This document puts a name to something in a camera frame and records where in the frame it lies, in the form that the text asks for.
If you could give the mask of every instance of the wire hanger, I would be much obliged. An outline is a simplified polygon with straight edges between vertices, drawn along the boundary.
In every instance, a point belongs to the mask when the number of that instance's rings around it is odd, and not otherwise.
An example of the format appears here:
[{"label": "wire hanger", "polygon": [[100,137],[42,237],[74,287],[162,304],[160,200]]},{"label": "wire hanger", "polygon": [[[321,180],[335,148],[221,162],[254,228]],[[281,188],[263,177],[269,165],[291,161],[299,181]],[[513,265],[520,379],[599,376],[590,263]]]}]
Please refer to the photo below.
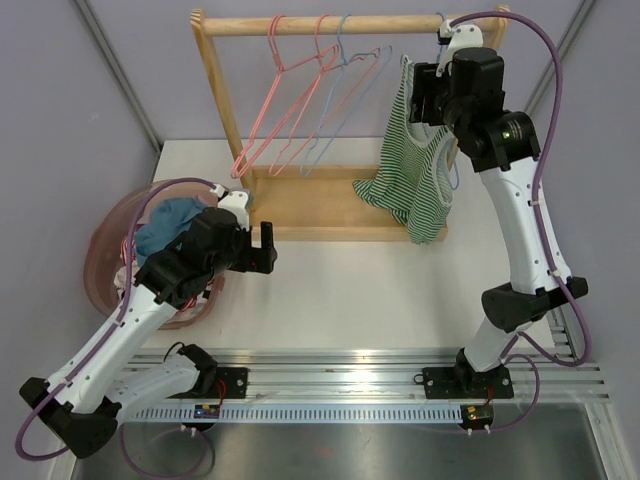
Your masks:
[{"label": "wire hanger", "polygon": [[275,158],[275,160],[271,163],[271,166],[269,167],[269,173],[274,177],[277,176],[280,172],[282,172],[282,170],[287,165],[289,165],[293,161],[293,159],[297,156],[297,154],[299,153],[299,152],[294,153],[285,163],[282,163],[282,164],[278,165],[278,162],[280,161],[280,158],[282,158],[282,155],[284,154],[284,152],[286,150],[288,150],[289,147],[291,146],[291,143],[293,141],[293,136],[295,135],[295,132],[298,129],[298,125],[300,124],[300,120],[302,120],[302,117],[304,116],[304,114],[305,114],[305,112],[307,110],[307,107],[309,106],[309,103],[310,103],[311,99],[315,95],[316,89],[318,88],[318,85],[320,84],[320,81],[324,78],[324,76],[327,73],[329,73],[330,71],[335,70],[336,68],[340,67],[340,65],[333,65],[333,63],[337,59],[337,52],[339,52],[339,45],[337,43],[335,43],[334,45],[329,47],[329,48],[335,48],[336,49],[336,56],[335,57],[332,56],[329,59],[329,62],[327,63],[327,65],[325,65],[322,62],[322,58],[323,57],[321,56],[320,43],[319,43],[319,40],[318,40],[318,34],[320,32],[320,25],[322,24],[322,20],[324,20],[325,17],[328,17],[328,16],[329,15],[325,14],[325,15],[321,15],[318,18],[318,21],[316,22],[316,28],[315,28],[315,31],[313,33],[313,42],[314,42],[314,44],[316,46],[316,56],[318,58],[318,64],[320,66],[320,72],[316,76],[316,78],[313,81],[313,83],[311,84],[310,88],[307,89],[307,91],[305,91],[305,93],[303,93],[303,96],[306,96],[306,101],[305,101],[302,109],[300,110],[300,113],[298,114],[298,118],[296,119],[295,123],[293,124],[293,127],[289,131],[289,137],[287,139],[287,143],[285,144],[284,147],[282,147],[282,149],[278,153],[278,156]]},{"label": "wire hanger", "polygon": [[[373,85],[375,84],[375,82],[378,80],[378,78],[380,77],[380,74],[382,73],[382,71],[386,68],[386,66],[389,64],[389,62],[391,61],[391,57],[393,55],[393,48],[391,47],[391,45],[387,45],[385,47],[382,48],[375,48],[371,51],[368,52],[359,52],[356,53],[354,55],[351,56],[351,58],[349,60],[346,59],[346,55],[345,55],[345,50],[344,50],[344,46],[342,45],[342,26],[344,25],[345,20],[350,17],[351,14],[348,13],[346,14],[344,17],[342,17],[342,20],[340,21],[340,25],[338,26],[338,33],[337,33],[337,43],[340,46],[340,56],[341,56],[341,62],[340,62],[340,74],[338,75],[338,77],[335,79],[335,81],[333,82],[333,85],[331,86],[331,90],[329,91],[329,96],[327,98],[327,103],[324,106],[324,112],[322,113],[322,118],[320,118],[320,122],[318,124],[318,128],[315,132],[314,135],[314,142],[313,145],[311,145],[311,147],[309,148],[309,150],[307,150],[307,154],[304,157],[304,160],[301,162],[300,164],[300,173],[307,177],[311,174],[311,172],[313,171],[313,169],[316,167],[316,165],[318,164],[318,162],[320,161],[320,159],[324,156],[325,152],[327,151],[327,149],[329,148],[329,146],[331,146],[331,144],[333,143],[333,141],[336,139],[336,137],[338,136],[338,134],[340,133],[340,131],[342,130],[342,128],[345,126],[345,124],[347,123],[347,121],[349,120],[349,118],[351,117],[351,115],[358,109],[360,102],[362,101],[362,99],[365,97],[365,95],[369,92],[369,90],[371,89],[371,87],[373,87]],[[369,81],[369,83],[367,84],[366,87],[364,87],[364,90],[362,91],[362,93],[360,94],[360,96],[358,97],[358,99],[356,100],[356,102],[353,104],[353,106],[351,107],[351,109],[349,110],[349,112],[347,113],[347,115],[345,116],[345,118],[342,120],[342,123],[340,123],[340,125],[338,126],[338,128],[336,128],[336,130],[333,132],[333,134],[331,135],[331,137],[329,138],[328,142],[324,145],[324,147],[322,148],[322,151],[320,152],[320,154],[316,157],[315,160],[313,160],[313,162],[311,162],[311,164],[305,169],[305,166],[307,165],[307,162],[309,161],[309,156],[311,155],[311,152],[317,147],[318,142],[320,140],[320,132],[322,130],[322,127],[325,125],[325,123],[331,118],[332,114],[327,115],[327,112],[329,110],[329,106],[331,105],[331,100],[333,99],[333,94],[337,88],[337,86],[341,83],[343,77],[344,77],[344,71],[345,71],[345,67],[351,63],[354,59],[357,58],[366,58],[367,56],[373,56],[376,61],[364,72],[364,74],[360,77],[360,79],[358,80],[358,82],[356,82],[355,86],[352,88],[351,91],[349,91],[349,93],[347,93],[347,95],[345,96],[345,98],[338,104],[338,106],[336,107],[336,109],[334,109],[334,112],[347,100],[347,98],[349,96],[351,96],[351,94],[355,91],[355,89],[360,85],[360,83],[365,79],[365,77],[373,70],[373,68],[377,65],[381,53],[383,51],[388,51],[389,55],[387,56],[387,59],[384,61],[384,63],[382,64],[382,66],[380,67],[380,69],[376,72],[376,74],[371,77],[371,80]]]},{"label": "wire hanger", "polygon": [[[436,12],[438,15],[440,15],[440,17],[442,18],[443,22],[447,21],[447,16],[442,13],[442,12]],[[440,45],[440,50],[438,51],[438,56],[436,57],[436,62],[440,62],[440,57],[442,56],[442,51],[444,50],[444,45]],[[427,138],[429,138],[429,131],[427,130],[427,127],[425,126],[425,124],[422,124],[422,128],[424,129],[424,134],[426,135]],[[437,159],[438,162],[440,162],[440,168],[443,169],[445,173],[445,177],[447,179],[447,182],[449,183],[449,187],[451,187],[451,190],[456,191],[459,187],[460,187],[460,172],[458,171],[458,162],[456,161],[456,159],[453,159],[453,170],[456,173],[456,184],[454,185],[453,183],[451,183],[451,175],[450,175],[450,170],[449,167],[447,166],[447,159],[451,156],[451,153],[453,152],[453,149],[455,147],[455,141],[451,141],[451,146],[447,149],[446,154],[444,154],[444,150],[441,152],[439,158]]]},{"label": "wire hanger", "polygon": [[[345,95],[345,97],[340,101],[340,103],[338,103],[338,105],[336,105],[333,110],[331,111],[331,113],[327,114],[330,102],[331,102],[331,96],[333,95],[334,89],[335,89],[335,85],[336,82],[334,81],[334,85],[331,88],[331,91],[329,93],[329,101],[327,102],[327,104],[325,105],[325,110],[324,113],[322,115],[322,118],[318,124],[318,127],[311,133],[311,135],[309,135],[309,137],[306,139],[305,142],[302,143],[302,145],[300,145],[300,147],[298,147],[298,149],[289,157],[289,159],[281,165],[280,169],[275,172],[275,175],[277,175],[285,166],[289,165],[299,154],[300,152],[302,152],[302,150],[304,150],[307,145],[314,139],[316,138],[316,143],[317,143],[317,136],[318,136],[318,132],[320,130],[320,128],[326,123],[328,122],[336,113],[338,113],[338,111],[342,108],[342,106],[346,103],[346,101],[351,97],[351,95],[353,95],[353,93],[355,93],[355,91],[358,89],[358,87],[360,86],[360,84],[362,84],[362,82],[369,76],[369,74],[373,71],[373,69],[375,68],[375,66],[378,64],[378,61],[380,59],[380,52],[382,49],[380,48],[375,48],[371,51],[368,52],[363,52],[363,53],[357,53],[355,55],[352,55],[351,58],[349,58],[347,60],[345,54],[344,54],[344,48],[342,46],[342,42],[340,40],[340,36],[339,34],[342,31],[342,25],[344,24],[344,21],[346,20],[346,18],[349,17],[349,15],[345,15],[342,18],[342,21],[340,22],[340,25],[338,27],[338,43],[337,45],[340,48],[340,55],[341,55],[341,62],[340,64],[336,65],[336,66],[332,66],[331,68],[329,68],[329,70],[335,70],[337,68],[340,68],[340,75],[338,76],[338,79],[342,77],[342,75],[344,74],[344,68],[353,63],[354,61],[364,61],[367,58],[373,58],[374,62],[367,68],[367,70],[360,76],[360,78],[358,79],[358,81],[353,85],[353,87],[351,87],[351,90],[349,90],[349,92]],[[317,43],[317,37],[316,37],[316,50],[319,51],[320,47]],[[344,126],[344,124],[346,123],[346,120],[343,121],[343,124],[339,127],[342,128],[342,126]],[[285,147],[280,151],[280,154],[278,155],[278,158],[276,159],[276,162],[280,159],[280,157],[282,156],[282,154],[284,153],[285,150],[287,150],[289,148],[289,146],[291,145],[291,137],[292,135],[289,137],[289,142],[287,143],[287,145],[285,145]]]},{"label": "wire hanger", "polygon": [[276,94],[276,92],[278,90],[278,87],[280,86],[280,81],[282,79],[282,75],[285,72],[288,72],[290,70],[298,68],[298,67],[300,67],[300,66],[302,66],[302,65],[304,65],[306,63],[309,63],[309,62],[311,62],[313,60],[318,60],[320,62],[320,64],[323,65],[322,59],[327,57],[327,56],[329,56],[328,64],[331,65],[331,64],[333,64],[333,62],[335,62],[335,60],[338,57],[339,47],[338,47],[337,44],[335,44],[335,45],[331,45],[330,47],[328,47],[328,48],[326,48],[326,49],[324,49],[322,51],[318,51],[315,55],[312,55],[312,56],[310,56],[308,58],[300,60],[297,63],[294,63],[293,65],[285,67],[284,64],[282,63],[282,59],[280,57],[280,52],[278,50],[278,46],[276,44],[276,39],[275,39],[276,28],[277,28],[278,22],[283,17],[285,17],[285,15],[276,15],[275,17],[273,17],[273,20],[271,21],[271,24],[269,25],[269,30],[268,30],[268,33],[267,33],[267,39],[268,39],[268,42],[269,42],[269,48],[271,49],[271,54],[273,56],[273,61],[274,61],[275,65],[276,65],[276,68],[277,68],[276,78],[273,80],[273,83],[271,84],[271,89],[269,90],[267,98],[265,99],[265,101],[264,101],[264,103],[262,105],[262,108],[260,109],[260,113],[258,114],[258,118],[256,119],[256,121],[255,121],[255,123],[253,125],[253,128],[251,129],[251,133],[249,134],[249,141],[247,142],[247,145],[245,145],[245,147],[242,149],[242,151],[240,152],[238,157],[233,162],[233,166],[231,167],[231,177],[232,178],[239,178],[239,177],[243,176],[245,173],[247,173],[249,168],[251,168],[251,166],[255,163],[257,158],[265,150],[265,148],[267,148],[267,146],[271,143],[271,141],[275,138],[275,136],[280,132],[280,130],[282,130],[284,125],[287,123],[289,118],[291,118],[291,116],[294,114],[294,112],[298,109],[300,104],[305,99],[307,99],[307,97],[309,96],[310,91],[311,90],[315,91],[315,88],[317,88],[317,83],[316,83],[316,80],[314,79],[314,81],[311,82],[311,84],[307,87],[307,89],[300,96],[300,98],[298,98],[298,100],[296,100],[296,102],[294,102],[294,104],[291,106],[291,108],[289,108],[289,110],[287,111],[285,116],[282,118],[282,120],[276,125],[276,127],[271,131],[271,133],[269,133],[269,135],[264,140],[264,142],[262,142],[260,147],[258,147],[258,150],[250,158],[247,158],[247,154],[248,154],[249,150],[255,144],[256,136],[258,134],[258,130],[260,129],[260,126],[262,125],[262,122],[264,121],[264,117],[265,117],[265,115],[267,113],[267,109],[270,107],[270,105],[271,105],[271,103],[273,101],[273,97],[275,96],[275,94]]}]

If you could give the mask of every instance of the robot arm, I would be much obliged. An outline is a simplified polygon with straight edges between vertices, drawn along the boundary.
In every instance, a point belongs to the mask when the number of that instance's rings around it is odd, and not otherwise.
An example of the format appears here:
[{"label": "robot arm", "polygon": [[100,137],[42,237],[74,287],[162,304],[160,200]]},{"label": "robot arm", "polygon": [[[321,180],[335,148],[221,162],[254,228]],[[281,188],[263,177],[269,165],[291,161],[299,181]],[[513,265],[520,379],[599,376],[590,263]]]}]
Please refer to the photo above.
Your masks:
[{"label": "robot arm", "polygon": [[[266,274],[273,270],[277,254],[270,223],[261,224],[261,247],[251,246],[249,192],[216,193],[224,195],[217,208],[205,209],[194,217],[188,231],[149,256],[135,277],[122,320],[115,323],[120,304],[62,368],[46,380],[31,378],[20,389],[35,408],[64,385],[39,416],[78,458],[102,448],[118,425],[140,410],[179,393],[203,397],[214,386],[217,363],[196,345],[185,346],[168,361],[124,381],[115,377],[149,336],[204,291],[212,278],[225,270]],[[98,344],[101,347],[89,356]],[[67,382],[81,363],[82,368]]]},{"label": "robot arm", "polygon": [[586,295],[588,288],[584,278],[572,276],[562,257],[540,186],[536,203],[556,268],[552,271],[547,262],[532,198],[540,148],[531,119],[504,109],[504,61],[482,46],[482,34],[474,25],[451,28],[446,21],[438,38],[449,47],[439,63],[415,65],[409,121],[446,125],[453,132],[489,192],[511,268],[509,283],[482,295],[486,317],[453,369],[458,398],[473,398],[482,390],[474,383],[486,387],[495,371],[504,368],[501,355],[518,332],[567,303],[558,281],[575,298]]}]

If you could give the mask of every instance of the gray wall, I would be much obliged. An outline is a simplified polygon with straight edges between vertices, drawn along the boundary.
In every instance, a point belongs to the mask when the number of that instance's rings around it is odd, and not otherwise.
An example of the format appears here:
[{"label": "gray wall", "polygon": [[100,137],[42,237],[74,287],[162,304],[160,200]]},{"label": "gray wall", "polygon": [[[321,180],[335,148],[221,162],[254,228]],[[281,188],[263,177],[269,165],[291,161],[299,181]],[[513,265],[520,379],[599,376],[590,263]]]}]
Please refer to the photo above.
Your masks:
[{"label": "gray wall", "polygon": [[[580,300],[593,331],[594,359],[640,472],[640,164],[637,0],[602,1],[566,60],[564,97],[544,183],[554,228],[569,265],[587,277]],[[537,115],[548,126],[551,98]]]},{"label": "gray wall", "polygon": [[[118,59],[127,72],[151,122],[164,139],[224,138],[217,110],[204,68],[198,54],[189,12],[206,7],[209,15],[219,17],[272,17],[287,15],[390,15],[427,14],[491,10],[498,0],[90,0],[109,37]],[[515,12],[540,22],[559,40],[580,0],[510,0]],[[322,38],[329,45],[335,37]],[[275,68],[264,37],[222,38],[217,42],[225,76],[230,85],[241,134],[247,135],[271,87]],[[398,88],[400,55],[408,54],[416,61],[435,60],[437,45],[433,35],[359,35],[348,36],[349,52],[391,44],[394,57],[378,83],[363,102],[360,113],[352,117],[342,136],[382,135]],[[313,52],[311,37],[280,39],[285,63],[306,57]],[[508,105],[512,109],[524,106],[538,76],[547,62],[544,46],[534,34],[521,25],[512,25],[504,41],[502,54],[507,62],[526,58],[518,68],[506,74]],[[315,76],[315,69],[296,70],[283,79],[283,95],[287,100],[273,105],[265,125],[269,127],[282,118],[293,98],[304,91]],[[325,82],[318,101],[303,119],[299,134],[308,135],[322,113],[327,88]],[[262,129],[265,136],[271,128]]]},{"label": "gray wall", "polygon": [[[0,6],[0,363],[2,478],[35,479],[13,440],[29,376],[46,377],[101,323],[82,265],[109,208],[151,173],[153,156],[67,0]],[[32,453],[52,448],[41,425]]]}]

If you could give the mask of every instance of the wooden frame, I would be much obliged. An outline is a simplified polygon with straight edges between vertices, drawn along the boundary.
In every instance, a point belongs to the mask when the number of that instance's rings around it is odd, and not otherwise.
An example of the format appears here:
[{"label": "wooden frame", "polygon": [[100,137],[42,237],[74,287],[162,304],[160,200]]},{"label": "wooden frame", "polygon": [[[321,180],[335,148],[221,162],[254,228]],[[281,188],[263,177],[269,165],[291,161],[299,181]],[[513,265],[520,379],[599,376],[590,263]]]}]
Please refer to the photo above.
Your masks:
[{"label": "wooden frame", "polygon": [[[498,6],[496,10],[506,11],[508,7]],[[335,35],[341,20],[340,16],[326,17],[319,33]],[[284,17],[276,35],[312,35],[316,22],[317,17]],[[352,16],[344,22],[342,33],[435,33],[441,22],[439,15]],[[193,33],[233,158],[242,150],[242,139],[213,37],[266,36],[270,23],[271,18],[208,18],[204,9],[191,13]],[[498,49],[508,20],[482,19],[476,23],[485,34],[485,45]],[[449,159],[450,166],[456,153]],[[255,197],[251,224],[273,222],[278,240],[408,241],[406,227],[387,210],[363,202],[353,191],[353,180],[375,178],[377,171],[378,165],[327,165],[302,178],[298,167],[287,167],[278,177],[271,177],[268,167],[253,166],[241,179]],[[445,225],[437,240],[444,239],[446,233]]]}]

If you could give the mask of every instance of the pink basket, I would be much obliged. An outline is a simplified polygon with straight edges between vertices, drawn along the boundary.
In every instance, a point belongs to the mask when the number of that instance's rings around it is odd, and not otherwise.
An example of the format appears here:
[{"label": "pink basket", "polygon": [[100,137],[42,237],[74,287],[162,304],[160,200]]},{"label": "pink basket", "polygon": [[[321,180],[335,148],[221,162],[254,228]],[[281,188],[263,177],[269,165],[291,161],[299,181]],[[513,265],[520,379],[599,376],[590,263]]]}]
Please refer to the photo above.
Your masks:
[{"label": "pink basket", "polygon": [[[154,188],[164,182],[155,182],[127,195],[111,209],[100,226],[91,236],[89,250],[84,262],[83,282],[84,289],[91,303],[105,316],[111,315],[118,306],[118,293],[113,279],[116,272],[123,266],[120,259],[120,244],[127,235],[131,218],[144,197]],[[209,191],[206,185],[200,183],[183,183],[172,185],[156,195],[145,209],[145,216],[155,208],[162,200],[175,197],[198,197],[206,204],[215,206],[218,198]],[[211,293],[206,303],[193,307],[191,310],[176,314],[160,329],[176,329],[189,325],[205,318],[213,309],[218,292],[224,287],[224,277],[216,277],[211,286]]]}]

